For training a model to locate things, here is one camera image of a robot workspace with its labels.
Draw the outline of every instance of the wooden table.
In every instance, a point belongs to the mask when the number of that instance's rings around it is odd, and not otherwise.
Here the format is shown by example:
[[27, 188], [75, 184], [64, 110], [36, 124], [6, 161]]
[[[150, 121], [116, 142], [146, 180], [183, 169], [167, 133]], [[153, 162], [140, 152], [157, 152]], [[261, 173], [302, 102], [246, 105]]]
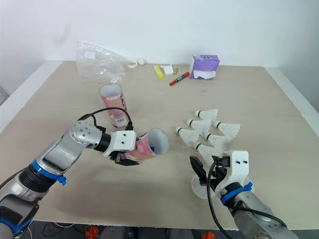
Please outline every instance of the wooden table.
[[[179, 72], [188, 66], [177, 66]], [[122, 82], [137, 135], [163, 129], [170, 150], [139, 166], [124, 167], [85, 150], [40, 202], [35, 217], [101, 225], [216, 228], [208, 202], [191, 189], [190, 155], [175, 134], [196, 119], [195, 110], [219, 109], [218, 119], [240, 123], [230, 149], [247, 150], [256, 195], [291, 229], [318, 229], [319, 138], [294, 104], [262, 67], [220, 66], [214, 80], [157, 79], [151, 65], [127, 69]], [[103, 107], [100, 83], [82, 81], [74, 62], [64, 62], [0, 134], [0, 181], [27, 166], [80, 116]], [[105, 113], [98, 123], [115, 131]], [[213, 198], [226, 229], [236, 226], [227, 208]]]

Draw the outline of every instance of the yellow highlighter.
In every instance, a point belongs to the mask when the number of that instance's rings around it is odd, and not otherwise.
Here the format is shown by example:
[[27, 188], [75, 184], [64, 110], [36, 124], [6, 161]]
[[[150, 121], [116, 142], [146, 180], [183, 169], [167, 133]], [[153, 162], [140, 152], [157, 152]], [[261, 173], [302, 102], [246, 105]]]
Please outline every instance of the yellow highlighter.
[[163, 72], [160, 70], [160, 67], [158, 65], [153, 66], [156, 75], [158, 76], [159, 79], [163, 79], [164, 78], [164, 74]]

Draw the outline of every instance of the pink paper cup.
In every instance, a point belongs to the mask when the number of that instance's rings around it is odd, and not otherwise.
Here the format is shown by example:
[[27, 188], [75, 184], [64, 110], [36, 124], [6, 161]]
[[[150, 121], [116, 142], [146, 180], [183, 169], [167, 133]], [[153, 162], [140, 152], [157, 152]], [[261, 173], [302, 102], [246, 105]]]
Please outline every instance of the pink paper cup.
[[[117, 84], [107, 84], [100, 88], [100, 95], [105, 107], [120, 107], [127, 111], [122, 87]], [[125, 127], [129, 119], [121, 110], [107, 111], [115, 127]]]
[[136, 140], [135, 150], [125, 153], [125, 158], [139, 161], [168, 152], [169, 142], [165, 132], [159, 128], [153, 128]]

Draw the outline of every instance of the tissue box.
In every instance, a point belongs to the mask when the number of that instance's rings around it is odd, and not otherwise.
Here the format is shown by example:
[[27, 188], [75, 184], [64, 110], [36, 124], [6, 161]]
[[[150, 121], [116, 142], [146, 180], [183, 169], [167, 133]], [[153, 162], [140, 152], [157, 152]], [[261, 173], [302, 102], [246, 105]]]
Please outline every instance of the tissue box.
[[218, 64], [217, 55], [193, 55], [189, 67], [190, 78], [211, 79], [216, 76]]

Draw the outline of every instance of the blue cable tie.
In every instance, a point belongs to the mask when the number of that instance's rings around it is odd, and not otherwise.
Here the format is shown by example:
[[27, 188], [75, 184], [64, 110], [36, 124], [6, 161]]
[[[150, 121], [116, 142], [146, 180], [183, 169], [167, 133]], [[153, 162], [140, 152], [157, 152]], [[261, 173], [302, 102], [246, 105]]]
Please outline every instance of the blue cable tie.
[[66, 184], [66, 177], [49, 173], [48, 171], [41, 168], [40, 165], [35, 160], [32, 162], [32, 166], [35, 168], [35, 170], [38, 173], [42, 174], [43, 176], [54, 179], [54, 180], [58, 180], [58, 182], [61, 183], [63, 186]]
[[248, 184], [246, 184], [243, 188], [239, 188], [236, 189], [230, 193], [227, 193], [221, 200], [222, 204], [225, 206], [225, 204], [227, 203], [227, 201], [229, 199], [231, 199], [232, 197], [235, 197], [237, 194], [242, 193], [242, 192], [246, 192], [246, 191], [251, 191], [253, 188], [253, 183], [249, 182]]

